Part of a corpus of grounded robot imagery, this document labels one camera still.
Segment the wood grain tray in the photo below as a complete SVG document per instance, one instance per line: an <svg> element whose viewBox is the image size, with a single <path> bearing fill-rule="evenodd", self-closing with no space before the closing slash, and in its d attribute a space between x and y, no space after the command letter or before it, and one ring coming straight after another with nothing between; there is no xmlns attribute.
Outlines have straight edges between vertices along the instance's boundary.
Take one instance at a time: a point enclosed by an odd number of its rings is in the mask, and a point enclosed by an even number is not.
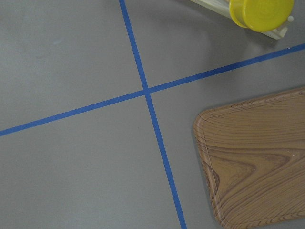
<svg viewBox="0 0 305 229"><path fill-rule="evenodd" d="M213 214L223 228L304 217L303 87L203 111L193 130Z"/></svg>

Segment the wooden drying rack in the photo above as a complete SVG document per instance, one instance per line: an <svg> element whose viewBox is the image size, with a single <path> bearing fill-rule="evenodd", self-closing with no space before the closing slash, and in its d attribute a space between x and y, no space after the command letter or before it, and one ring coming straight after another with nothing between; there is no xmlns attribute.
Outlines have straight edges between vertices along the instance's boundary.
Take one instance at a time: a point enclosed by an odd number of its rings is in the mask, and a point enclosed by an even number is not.
<svg viewBox="0 0 305 229"><path fill-rule="evenodd" d="M193 2L232 20L229 13L229 1L230 0L194 0ZM258 33L262 33L275 40L282 39L287 33L288 24L292 23L293 21L294 18L290 14L287 21L284 22L280 27L272 31L258 32Z"/></svg>

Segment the yellow plastic cup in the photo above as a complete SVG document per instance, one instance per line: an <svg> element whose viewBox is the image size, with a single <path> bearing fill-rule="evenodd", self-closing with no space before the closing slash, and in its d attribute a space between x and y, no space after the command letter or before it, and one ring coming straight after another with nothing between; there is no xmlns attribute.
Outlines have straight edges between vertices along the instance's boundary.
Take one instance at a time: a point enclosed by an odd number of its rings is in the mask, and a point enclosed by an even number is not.
<svg viewBox="0 0 305 229"><path fill-rule="evenodd" d="M294 0L231 0L229 13L238 26L267 32L287 21L294 4Z"/></svg>

